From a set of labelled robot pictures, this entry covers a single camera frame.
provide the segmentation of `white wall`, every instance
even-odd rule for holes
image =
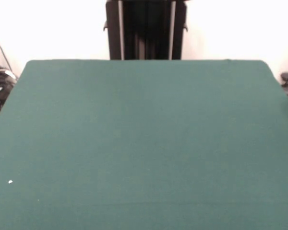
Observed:
[[[105,2],[1,0],[0,44],[14,72],[31,59],[109,59]],[[187,4],[183,59],[261,59],[277,79],[288,71],[288,0]]]

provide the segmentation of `green table surface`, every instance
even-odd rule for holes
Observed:
[[[266,64],[26,65],[0,114],[0,230],[118,229],[288,229],[288,97]]]

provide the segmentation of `dark equipment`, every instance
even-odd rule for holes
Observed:
[[[108,0],[106,10],[111,60],[181,59],[183,0]]]

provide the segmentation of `green felt mat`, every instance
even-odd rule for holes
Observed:
[[[217,229],[288,229],[288,97],[267,65],[27,64],[0,114],[0,230]]]

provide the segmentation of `black metal stand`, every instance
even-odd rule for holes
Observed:
[[[109,0],[106,10],[111,60],[181,59],[183,1]]]

